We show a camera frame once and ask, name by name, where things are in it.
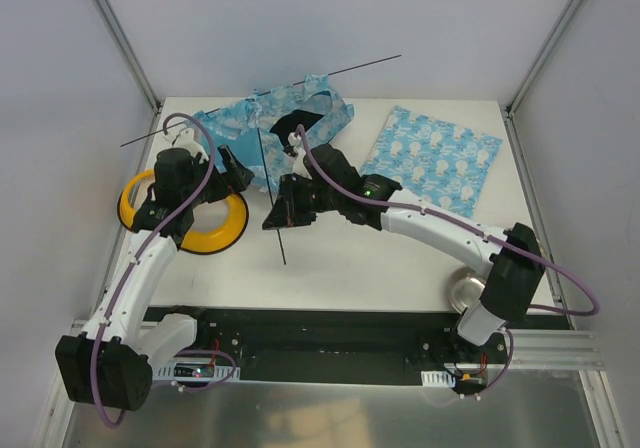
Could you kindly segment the blue snowman pet tent fabric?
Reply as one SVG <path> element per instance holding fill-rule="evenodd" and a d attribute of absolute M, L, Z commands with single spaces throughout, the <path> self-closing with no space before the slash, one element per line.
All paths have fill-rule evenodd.
<path fill-rule="evenodd" d="M 310 146 L 328 143 L 353 120 L 354 106 L 345 102 L 329 84 L 326 75 L 308 75 L 304 85 L 275 87 L 264 96 L 250 96 L 223 106 L 207 115 L 198 111 L 194 117 L 208 130 L 214 145 L 228 145 L 237 159 L 252 170 L 252 184 L 263 191 L 264 169 L 257 129 L 260 129 L 271 190 L 278 190 L 279 177 L 292 171 L 293 159 L 284 151 L 288 135 L 271 131 L 276 123 L 294 111 L 318 115 L 320 119 L 305 125 Z"/>

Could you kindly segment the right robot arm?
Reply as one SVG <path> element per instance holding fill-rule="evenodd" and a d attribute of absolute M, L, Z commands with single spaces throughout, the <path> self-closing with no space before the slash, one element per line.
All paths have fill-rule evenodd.
<path fill-rule="evenodd" d="M 451 353 L 461 362 L 476 360 L 498 329 L 524 318 L 545 273 L 530 227 L 472 224 L 395 180 L 359 174 L 329 144 L 304 153 L 300 161 L 301 169 L 280 177 L 263 229 L 309 226 L 318 214 L 335 211 L 355 225 L 406 236 L 465 264 L 483 279 L 484 289 L 463 310 L 450 337 Z"/>

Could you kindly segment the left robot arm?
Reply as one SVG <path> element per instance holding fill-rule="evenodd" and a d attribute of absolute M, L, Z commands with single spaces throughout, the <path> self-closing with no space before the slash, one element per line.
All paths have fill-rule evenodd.
<path fill-rule="evenodd" d="M 235 244 L 249 221 L 242 195 L 254 174 L 223 145 L 223 167 L 204 151 L 173 147 L 136 175 L 118 201 L 131 233 L 115 283 L 80 333 L 60 338 L 55 358 L 69 399 L 100 408 L 138 410 L 155 370 L 183 350 L 204 355 L 210 331 L 196 310 L 179 308 L 150 332 L 141 324 L 157 285 L 179 252 L 212 255 Z"/>

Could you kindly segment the black tent pole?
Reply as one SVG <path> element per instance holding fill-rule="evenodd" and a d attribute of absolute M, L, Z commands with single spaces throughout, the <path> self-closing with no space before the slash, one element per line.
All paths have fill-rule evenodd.
<path fill-rule="evenodd" d="M 370 61 L 370 62 L 366 62 L 366 63 L 350 66 L 350 67 L 347 67 L 347 68 L 343 68 L 343 69 L 340 69 L 340 70 L 337 70 L 337 71 L 333 71 L 333 72 L 328 73 L 326 76 L 330 77 L 330 76 L 334 76 L 334 75 L 347 73 L 347 72 L 350 72 L 350 71 L 354 71 L 354 70 L 357 70 L 357 69 L 373 66 L 373 65 L 376 65 L 376 64 L 379 64 L 379 63 L 391 61 L 391 60 L 398 59 L 398 58 L 401 58 L 401 57 L 402 57 L 402 54 L 397 54 L 397 55 L 393 55 L 393 56 L 389 56 L 389 57 L 385 57 L 385 58 L 380 58 L 380 59 L 373 60 L 373 61 Z M 293 87 L 300 86 L 300 85 L 304 85 L 304 80 L 301 80 L 301 81 L 298 81 L 296 83 L 291 84 L 291 86 L 293 86 Z M 264 96 L 264 95 L 268 94 L 269 92 L 270 92 L 269 90 L 264 91 L 264 92 L 257 92 L 257 93 L 254 93 L 252 96 L 256 96 L 256 97 Z M 216 112 L 218 110 L 219 110 L 219 108 L 215 108 L 213 110 L 205 112 L 205 114 L 210 115 L 210 114 L 212 114 L 212 113 L 214 113 L 214 112 Z M 130 141 L 127 141 L 127 142 L 121 144 L 120 148 L 124 148 L 126 146 L 132 145 L 132 144 L 137 143 L 139 141 L 146 140 L 147 138 L 153 137 L 153 136 L 155 136 L 155 135 L 157 135 L 159 133 L 166 133 L 169 129 L 177 127 L 177 126 L 179 126 L 181 124 L 184 124 L 184 123 L 178 122 L 178 123 L 175 123 L 175 124 L 172 124 L 172 125 L 168 126 L 166 129 L 164 129 L 162 127 L 162 124 L 161 124 L 161 128 L 160 129 L 158 129 L 156 131 L 150 131 L 149 133 L 147 133 L 147 134 L 145 134 L 145 135 L 143 135 L 141 137 L 138 137 L 138 138 L 132 139 Z"/>
<path fill-rule="evenodd" d="M 262 165 L 263 165 L 263 169 L 264 169 L 265 186 L 267 188 L 267 193 L 268 193 L 268 196 L 269 196 L 271 208 L 273 208 L 274 207 L 274 196 L 273 196 L 273 193 L 272 193 L 272 190 L 271 190 L 269 172 L 268 172 L 267 163 L 266 163 L 266 156 L 265 156 L 262 136 L 261 136 L 261 132 L 260 132 L 259 128 L 257 129 L 257 138 L 258 138 L 259 147 L 260 147 Z M 284 243 L 283 243 L 283 240 L 282 240 L 281 232 L 280 232 L 279 229 L 276 229 L 275 233 L 277 235 L 277 240 L 278 240 L 278 244 L 279 244 L 279 249 L 280 249 L 280 253 L 281 253 L 283 266 L 287 266 L 287 259 L 286 259 Z"/>

